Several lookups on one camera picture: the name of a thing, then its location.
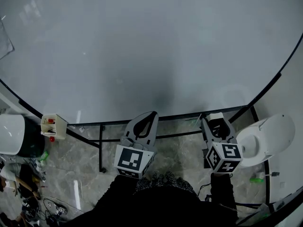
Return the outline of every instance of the black and white marker cube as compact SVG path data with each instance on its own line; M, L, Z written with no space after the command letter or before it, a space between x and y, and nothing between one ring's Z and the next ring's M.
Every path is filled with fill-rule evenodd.
M215 173L233 173L243 160L242 147L239 144L213 142L206 160Z
M141 179L153 161L154 152L117 145L114 167L120 175Z

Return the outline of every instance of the black metal table frame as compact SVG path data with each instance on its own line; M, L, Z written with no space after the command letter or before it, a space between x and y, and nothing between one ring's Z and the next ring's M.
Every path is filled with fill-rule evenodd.
M160 117L160 121L164 120L174 120L174 119L184 119L184 118L192 118L192 117L199 117L201 114L202 115L207 115L211 113L217 113L217 112L230 112L230 111L236 111L239 110L229 121L234 122L236 119L238 119L242 114L244 114L247 110L251 110L251 113L254 117L255 121L258 121L258 116L256 114L256 111L254 109L254 104L262 98L262 96L269 91L269 89L277 82L277 80L281 77L281 71L283 68L286 66L286 64L289 62L289 60L292 58L293 54L297 50L300 42L302 41L303 38L303 33L295 46L294 50L280 69L280 71L274 76L274 78L270 81L270 83L248 104L240 107L235 107L235 108L227 108L227 109L222 109L222 110L214 110L214 111L207 111L207 112L198 112L198 113L189 113L189 114L183 114L183 115L174 115L174 116L166 116L166 117ZM29 104L27 104L24 100L22 100L13 90L11 90L1 79L0 83L2 83L15 97L19 99L20 105L22 105L24 108L26 108L28 111L30 111L32 114L34 114L38 118L42 118L42 114L31 107ZM94 147L99 148L99 171L100 172L106 172L106 169L102 166L102 142L119 142L120 139L110 139L110 140L104 140L102 139L102 132L104 130L104 127L106 125L117 125L117 124L127 124L130 120L126 121L115 121L115 122L96 122L96 123L80 123L80 124L70 124L74 126L100 126L100 135L99 135L99 140L89 140L83 136L78 135L77 133L71 131L70 129L66 130L66 133L69 134L70 136L75 137L78 140L81 140L89 145L92 145ZM172 135L163 135L163 136L158 136L158 139L163 139L163 138L171 138L171 137L179 137L179 136L184 136L184 135L190 135L190 134L196 134L196 133L201 133L201 131L192 131L192 132L185 132L185 133L179 133L179 134L172 134ZM265 166L265 173L269 174L269 164L268 161L264 162ZM266 204L269 204L269 197L270 197L270 177L266 176Z

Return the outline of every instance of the black fabric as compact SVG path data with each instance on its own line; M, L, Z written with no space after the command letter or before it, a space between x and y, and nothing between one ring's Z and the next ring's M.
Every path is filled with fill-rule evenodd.
M195 193L176 187L154 187L135 193L136 179L117 176L96 207L65 226L100 226L112 221L124 225L176 223L201 226L233 226L236 205L229 175L212 174L212 202L200 201Z
M29 167L29 165L22 164L20 171L20 179L27 183L33 189L33 191L38 191L37 185L32 180L32 174L33 171ZM21 191L22 197L28 198L33 196L32 192L21 184L19 184L19 189Z
M25 224L23 220L21 220L19 223L15 220L10 220L5 213L0 214L0 219L3 222L3 224L7 227L25 227Z
M138 181L136 185L136 192L154 187L177 187L179 189L186 190L195 194L193 187L189 184L188 181L185 181L181 177L176 178L170 171L166 172L165 175L160 174L159 177L157 176L157 173L154 173L151 177L151 180L143 177Z

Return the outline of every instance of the black cloth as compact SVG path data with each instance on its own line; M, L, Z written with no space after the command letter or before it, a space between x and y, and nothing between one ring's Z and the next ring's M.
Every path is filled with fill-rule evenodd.
M100 226L176 223L202 226L233 226L238 219L229 175L211 175L212 202L200 201L195 193L176 187L153 187L135 192L138 180L118 175L92 211L65 226Z
M15 220L10 220L5 213L0 214L0 219L3 222L3 224L7 227L25 227L25 224L23 220L21 219L20 222L17 222Z
M22 164L21 170L20 170L20 179L23 182L27 183L33 189L33 191L38 191L38 187L33 182L32 177L33 177L33 171L30 168L30 166ZM33 196L33 193L26 187L22 186L21 184L19 184L19 189L21 191L22 197L29 198L29 197Z

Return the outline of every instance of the marble floor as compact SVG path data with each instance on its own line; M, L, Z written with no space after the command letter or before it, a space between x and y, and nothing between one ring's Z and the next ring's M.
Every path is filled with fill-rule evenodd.
M233 113L227 113L225 117L230 118L232 115ZM253 122L250 111L248 111L233 125L238 131ZM125 125L106 126L103 138L120 138L124 128ZM84 127L84 132L80 132L79 128L73 130L88 139L99 139L98 126ZM196 119L161 121L157 134L164 135L196 130L199 130ZM158 154L146 174L171 171L175 176L187 180L196 192L199 191L201 185L210 183L211 170L204 169L201 160L203 159L201 149L206 148L202 134L156 140L155 146ZM116 171L113 168L116 143L102 144L103 166L107 169L104 174L99 172L98 149L73 137L67 136L66 140L55 142L46 140L45 149L48 151L49 157L43 166L46 182L41 183L45 186L45 188L40 188L42 197L67 207L68 213L62 215L63 220L73 219L81 213L93 209L116 176ZM7 155L0 155L0 158L4 163L24 163L25 160L29 160ZM264 170L263 164L237 169L236 173L233 174L231 181L236 202L265 202L265 183L250 183L253 174L261 170ZM204 200L207 194L210 194L210 186L201 190L199 198ZM10 188L5 188L3 193L0 192L0 210L11 219L16 218L20 213L21 202L19 195L14 197ZM42 201L40 201L40 205L41 210L45 211ZM55 213L52 203L49 210ZM238 210L239 216L245 216L250 212L246 208L238 208ZM40 225L46 226L46 222L40 221Z

